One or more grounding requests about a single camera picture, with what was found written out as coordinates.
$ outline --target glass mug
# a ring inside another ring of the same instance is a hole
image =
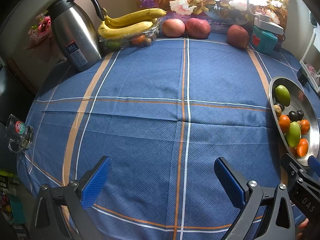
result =
[[[22,150],[27,150],[30,148],[33,138],[33,128],[32,126],[26,125],[24,122],[20,121],[13,114],[11,114],[5,127],[5,136],[9,138],[9,151],[12,153],[19,153]],[[15,151],[11,148],[12,142],[18,145],[18,151]]]

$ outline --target red and green logo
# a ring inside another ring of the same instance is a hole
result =
[[[16,122],[16,132],[18,134],[23,134],[25,129],[26,128],[25,128],[23,122],[21,122],[21,121]]]

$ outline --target plaid tablecloth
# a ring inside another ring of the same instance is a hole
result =
[[[225,157],[261,186],[280,182],[268,83],[281,75],[300,85],[299,68],[285,50],[239,50],[213,33],[110,53],[81,73],[57,65],[29,112],[34,141],[19,177],[36,196],[41,184],[66,185],[107,155],[111,178],[88,209],[106,239],[220,239],[239,210],[214,161]],[[319,98],[303,89],[320,116]]]

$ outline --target thermos label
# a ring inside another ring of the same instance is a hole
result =
[[[71,40],[67,44],[65,44],[65,47],[67,52],[70,54],[70,56],[77,64],[77,66],[81,67],[88,63],[87,59],[82,54],[81,50],[79,49],[78,45],[74,40]]]
[[[16,128],[16,132],[18,134],[23,134],[23,132],[25,130],[24,124],[22,122],[20,122],[20,121],[16,122],[15,128]]]

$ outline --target oval metal bowl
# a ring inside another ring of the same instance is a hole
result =
[[[278,118],[276,117],[276,112],[273,108],[274,100],[276,99],[275,90],[276,87],[279,85],[284,85],[290,93],[291,102],[288,107],[285,107],[282,114],[289,114],[290,111],[297,111],[302,110],[304,112],[303,119],[307,119],[310,123],[310,131],[306,135],[301,135],[301,138],[305,138],[309,142],[309,148],[308,153],[304,157],[299,157],[296,154],[292,154],[287,141],[285,140],[284,134],[282,133]],[[297,161],[302,164],[303,166],[308,166],[308,158],[313,155],[314,157],[317,157],[318,151],[319,151],[319,141],[320,141],[320,134],[319,134],[319,126],[318,121],[315,112],[313,111],[313,108],[310,104],[309,99],[304,94],[304,92],[290,79],[285,77],[274,77],[271,79],[270,85],[269,85],[269,101],[271,105],[271,110],[273,117],[276,121],[276,125],[278,127],[280,136],[282,138],[282,141],[287,148],[287,151],[289,154],[294,156]]]

